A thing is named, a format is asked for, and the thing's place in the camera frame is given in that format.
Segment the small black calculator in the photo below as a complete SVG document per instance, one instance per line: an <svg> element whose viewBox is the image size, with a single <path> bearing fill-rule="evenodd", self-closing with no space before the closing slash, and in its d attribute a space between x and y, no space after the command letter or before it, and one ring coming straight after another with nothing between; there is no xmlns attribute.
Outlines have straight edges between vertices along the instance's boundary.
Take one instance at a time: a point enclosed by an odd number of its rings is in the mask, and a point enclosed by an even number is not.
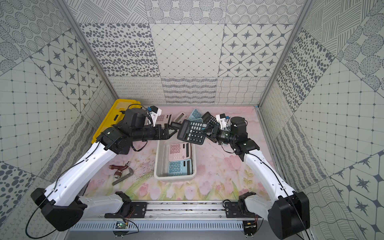
<svg viewBox="0 0 384 240"><path fill-rule="evenodd" d="M184 120L178 131L177 139L186 143L203 145L208 125Z"/></svg>

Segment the white plastic storage box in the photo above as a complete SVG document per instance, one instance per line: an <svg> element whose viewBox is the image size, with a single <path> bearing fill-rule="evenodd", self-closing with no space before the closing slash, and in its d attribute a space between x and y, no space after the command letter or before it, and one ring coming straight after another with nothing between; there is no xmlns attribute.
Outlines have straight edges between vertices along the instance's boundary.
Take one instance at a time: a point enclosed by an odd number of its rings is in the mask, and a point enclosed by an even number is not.
<svg viewBox="0 0 384 240"><path fill-rule="evenodd" d="M197 161L196 161L196 151L195 146L191 146L191 156L189 159L193 163L193 174L188 176L173 176L168 175L169 171L169 146L171 144L186 143L181 142L177 139L168 140L168 141L159 141L157 145L156 161L155 161L155 178L159 181L187 181L193 179L197 175Z"/></svg>

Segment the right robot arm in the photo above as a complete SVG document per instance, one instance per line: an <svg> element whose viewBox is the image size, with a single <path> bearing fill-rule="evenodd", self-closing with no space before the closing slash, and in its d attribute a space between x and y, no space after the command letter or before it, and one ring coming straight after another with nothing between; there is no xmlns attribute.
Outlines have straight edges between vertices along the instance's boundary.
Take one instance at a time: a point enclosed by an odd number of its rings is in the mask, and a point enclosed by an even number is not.
<svg viewBox="0 0 384 240"><path fill-rule="evenodd" d="M261 217L270 224L276 237L284 240L310 228L309 199L304 192L296 192L274 170L255 141L248 137L248 122L242 117L231 119L231 126L203 127L204 139L219 145L228 144L231 153L237 155L260 178L269 200L254 192L241 194L236 204L223 202L230 214L244 217Z"/></svg>

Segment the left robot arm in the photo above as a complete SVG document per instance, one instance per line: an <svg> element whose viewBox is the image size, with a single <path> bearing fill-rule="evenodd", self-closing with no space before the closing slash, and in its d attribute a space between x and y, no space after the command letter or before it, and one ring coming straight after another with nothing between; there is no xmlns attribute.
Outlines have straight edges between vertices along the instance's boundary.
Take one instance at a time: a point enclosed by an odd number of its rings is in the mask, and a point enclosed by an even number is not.
<svg viewBox="0 0 384 240"><path fill-rule="evenodd" d="M45 219L57 230L65 231L81 219L97 215L126 219L132 216L132 200L123 192L87 199L79 192L91 178L117 155L126 155L134 142L168 140L181 124L156 124L159 109L125 110L121 121L105 129L79 161L45 189L37 188L31 197Z"/></svg>

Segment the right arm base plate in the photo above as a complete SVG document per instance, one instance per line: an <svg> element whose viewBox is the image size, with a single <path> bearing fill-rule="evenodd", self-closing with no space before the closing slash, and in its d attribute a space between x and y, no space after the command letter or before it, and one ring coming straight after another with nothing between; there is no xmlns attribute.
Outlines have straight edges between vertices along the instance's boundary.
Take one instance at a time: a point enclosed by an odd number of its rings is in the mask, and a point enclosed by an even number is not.
<svg viewBox="0 0 384 240"><path fill-rule="evenodd" d="M224 200L222 206L225 209L226 218L257 218L257 215L249 212L245 205L239 202Z"/></svg>

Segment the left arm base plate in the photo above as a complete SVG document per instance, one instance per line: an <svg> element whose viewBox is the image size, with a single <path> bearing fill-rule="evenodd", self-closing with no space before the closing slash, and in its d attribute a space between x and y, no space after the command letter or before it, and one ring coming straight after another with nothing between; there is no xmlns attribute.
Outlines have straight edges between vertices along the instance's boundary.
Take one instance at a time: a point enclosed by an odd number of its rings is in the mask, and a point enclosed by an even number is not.
<svg viewBox="0 0 384 240"><path fill-rule="evenodd" d="M120 212L121 218L122 219L128 219L128 218L142 219L146 215L147 206L148 206L147 202L124 203Z"/></svg>

